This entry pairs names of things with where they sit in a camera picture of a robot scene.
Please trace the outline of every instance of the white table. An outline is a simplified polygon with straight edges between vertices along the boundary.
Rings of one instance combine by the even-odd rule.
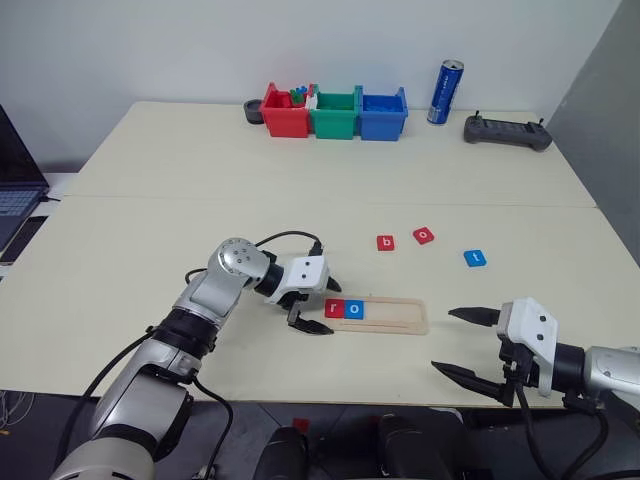
[[[496,405],[428,363],[499,380],[495,331],[446,312],[519,296],[553,312],[561,341],[637,342],[640,270],[565,159],[466,144],[470,113],[434,127],[411,112],[399,142],[362,142],[271,138],[240,106],[134,105],[3,282],[0,388],[80,393],[222,240],[290,228],[321,236],[345,293],[423,299],[430,331],[309,337],[246,292],[200,376],[231,400]],[[424,225],[436,240],[419,246]],[[377,252],[378,234],[397,250]],[[284,260],[308,245],[271,248]],[[464,263],[474,248],[486,267]]]
[[[429,362],[499,380],[495,330],[446,312],[525,295],[558,318],[560,341],[624,346],[640,338],[640,270],[593,208],[71,196],[52,220],[0,289],[0,362],[11,365],[0,374],[2,388],[80,393],[116,351],[168,313],[184,272],[205,264],[219,242],[258,240],[292,225],[320,235],[347,294],[423,299],[429,333],[310,337],[245,292],[200,375],[229,399],[494,406]],[[422,225],[436,240],[419,246],[411,232]],[[396,236],[395,252],[376,251],[379,233]],[[308,244],[282,239],[271,247],[294,255]],[[486,267],[466,266],[462,252],[473,248],[485,252]],[[558,396],[530,398],[560,404]]]
[[[398,142],[272,138],[239,105],[136,103],[83,167],[72,195],[234,198],[322,205],[539,205],[594,207],[551,145],[544,153],[462,140],[411,111]],[[527,113],[486,113],[527,121]]]

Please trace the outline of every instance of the black controller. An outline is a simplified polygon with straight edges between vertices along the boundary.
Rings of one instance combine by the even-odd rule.
[[[464,139],[469,143],[495,142],[524,145],[541,152],[551,144],[551,135],[540,122],[516,123],[486,120],[476,111],[464,122]]]

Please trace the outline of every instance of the blue bin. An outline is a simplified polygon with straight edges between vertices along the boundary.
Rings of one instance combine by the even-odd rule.
[[[409,116],[403,87],[395,95],[364,95],[360,89],[358,103],[363,140],[398,140]]]

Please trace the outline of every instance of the cable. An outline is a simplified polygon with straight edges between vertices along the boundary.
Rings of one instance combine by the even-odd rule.
[[[620,470],[619,472],[603,473],[595,477],[589,477],[586,480],[616,480],[618,478],[634,478],[640,477],[640,470]]]
[[[518,402],[520,402],[520,411],[522,412],[522,418],[524,419],[524,426],[527,432],[527,443],[529,444],[529,450],[531,455],[538,466],[538,469],[549,480],[556,480],[556,476],[553,474],[549,466],[545,463],[536,441],[535,431],[533,428],[533,417],[531,416],[531,409],[529,408],[529,402],[524,395],[524,389],[522,383],[515,383],[516,395],[518,395]]]
[[[320,245],[322,245],[322,242],[320,241],[320,239],[317,236],[315,236],[312,233],[301,232],[300,230],[287,230],[287,231],[284,231],[284,232],[276,233],[275,235],[271,235],[270,237],[267,237],[264,240],[260,240],[258,243],[255,243],[254,245],[256,247],[259,247],[261,245],[264,245],[265,243],[268,243],[268,242],[270,242],[272,240],[275,240],[276,238],[284,237],[284,236],[287,236],[287,235],[299,235],[301,237],[311,238],[316,243],[319,243]]]
[[[113,359],[107,363],[107,365],[102,369],[102,371],[93,379],[91,385],[87,387],[85,392],[76,402],[76,405],[73,407],[69,418],[67,419],[67,423],[64,426],[64,430],[62,431],[62,435],[60,436],[60,440],[58,441],[58,452],[56,454],[56,460],[54,464],[54,470],[58,468],[58,466],[62,463],[64,458],[67,456],[67,450],[69,449],[69,441],[71,440],[71,433],[73,432],[73,427],[82,412],[82,409],[86,405],[89,398],[91,398],[91,394],[98,387],[100,382],[107,376],[107,374],[116,366],[116,364],[126,357],[132,350],[137,348],[142,342],[144,342],[147,338],[153,335],[153,329],[148,328],[147,333],[138,338],[135,342],[127,346],[124,350],[122,350],[118,355],[113,357]]]
[[[225,410],[227,411],[227,425],[224,427],[224,430],[222,431],[222,435],[220,435],[220,438],[218,439],[218,443],[216,443],[216,446],[213,449],[213,453],[211,453],[211,457],[209,457],[209,463],[207,464],[207,470],[205,471],[205,474],[204,474],[204,479],[205,480],[209,480],[209,475],[211,474],[211,470],[213,469],[213,463],[215,462],[216,456],[218,455],[218,452],[220,451],[220,447],[222,447],[222,442],[224,442],[224,439],[227,437],[227,434],[229,433],[229,430],[231,430],[231,424],[233,423],[233,409],[231,408],[231,405],[229,405],[229,402],[227,402],[220,395],[218,395],[216,393],[213,393],[211,390],[207,389],[204,385],[202,385],[198,381],[197,378],[193,379],[193,384],[202,393],[204,393],[205,395],[208,395],[209,397],[213,398],[214,400],[217,400],[225,408]]]
[[[200,272],[204,272],[206,271],[206,267],[205,268],[194,268],[193,270],[189,270],[187,273],[184,274],[184,281],[187,285],[189,285],[191,283],[191,277],[193,275],[195,275],[196,273],[200,273]]]
[[[9,392],[0,390],[0,430],[4,430],[6,427],[17,425],[22,420],[24,420],[31,412],[31,408],[33,407],[33,403],[36,399],[36,394],[31,393],[31,399],[29,400],[28,406],[25,409],[24,413],[20,415],[17,420],[11,420],[11,416],[22,406],[25,399],[28,398],[29,393],[19,392],[18,398],[12,407],[9,407],[8,394]]]
[[[573,463],[567,467],[565,472],[562,474],[562,480],[569,480],[571,477],[573,477],[575,473],[585,463],[587,463],[589,459],[593,457],[607,441],[607,437],[609,436],[609,422],[607,422],[607,417],[605,417],[604,414],[599,411],[596,412],[596,417],[600,422],[600,431],[598,432],[598,436],[591,443],[591,445],[587,446],[587,448],[582,451],[578,458],[576,458]]]

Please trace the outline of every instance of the blue can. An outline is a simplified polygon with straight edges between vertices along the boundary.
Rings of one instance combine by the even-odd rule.
[[[445,60],[440,67],[440,75],[433,92],[431,107],[427,113],[427,120],[436,125],[442,125],[447,121],[453,96],[464,72],[464,64],[458,60]]]

